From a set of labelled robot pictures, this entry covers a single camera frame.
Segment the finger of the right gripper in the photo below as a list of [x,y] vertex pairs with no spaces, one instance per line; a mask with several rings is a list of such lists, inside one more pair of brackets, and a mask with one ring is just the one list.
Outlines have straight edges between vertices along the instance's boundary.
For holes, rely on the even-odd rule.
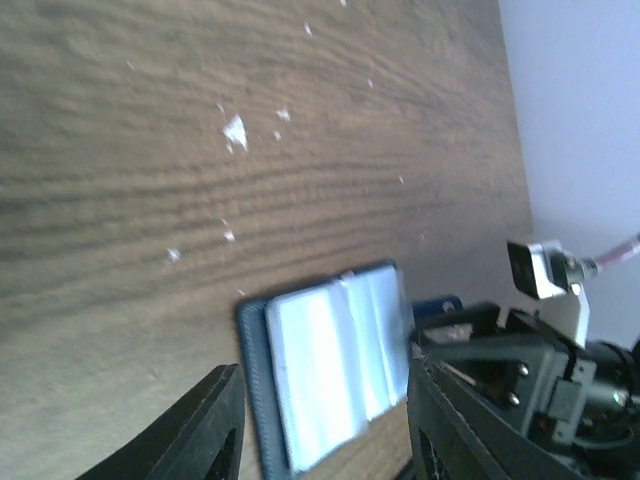
[[422,335],[418,365],[436,392],[463,413],[546,410],[555,382],[555,344],[540,335],[492,335],[436,342]]
[[412,305],[414,329],[410,340],[418,345],[433,343],[424,332],[438,328],[470,325],[471,337],[494,334],[500,314],[500,306],[493,302],[479,302],[464,307],[454,302],[451,310],[444,309],[445,301],[421,301]]

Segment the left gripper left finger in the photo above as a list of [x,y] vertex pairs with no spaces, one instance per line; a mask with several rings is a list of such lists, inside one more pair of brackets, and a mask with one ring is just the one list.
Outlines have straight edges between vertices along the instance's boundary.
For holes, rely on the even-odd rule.
[[219,365],[82,479],[237,479],[245,426],[238,364]]

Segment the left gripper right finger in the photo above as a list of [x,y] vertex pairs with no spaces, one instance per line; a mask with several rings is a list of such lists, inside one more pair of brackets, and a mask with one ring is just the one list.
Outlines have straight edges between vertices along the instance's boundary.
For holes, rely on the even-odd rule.
[[416,479],[581,479],[521,436],[444,367],[411,364],[407,412]]

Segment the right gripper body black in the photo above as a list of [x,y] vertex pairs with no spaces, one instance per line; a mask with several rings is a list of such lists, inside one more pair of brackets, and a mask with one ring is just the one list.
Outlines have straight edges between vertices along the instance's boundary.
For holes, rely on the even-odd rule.
[[503,377],[495,413],[545,448],[570,449],[596,363],[568,337],[519,309],[509,311],[498,340]]

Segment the blue card holder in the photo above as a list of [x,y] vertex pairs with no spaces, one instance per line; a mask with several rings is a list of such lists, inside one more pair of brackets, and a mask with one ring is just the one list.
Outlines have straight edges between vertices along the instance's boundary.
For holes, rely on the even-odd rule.
[[236,325],[263,477],[299,478],[401,403],[416,320],[461,307],[452,294],[409,301],[392,261],[242,300]]

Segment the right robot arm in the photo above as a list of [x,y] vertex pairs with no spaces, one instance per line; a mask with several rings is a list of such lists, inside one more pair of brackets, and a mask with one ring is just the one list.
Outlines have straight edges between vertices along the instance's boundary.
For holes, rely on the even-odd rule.
[[583,347],[525,311],[416,303],[408,419],[418,479],[635,479],[639,353]]

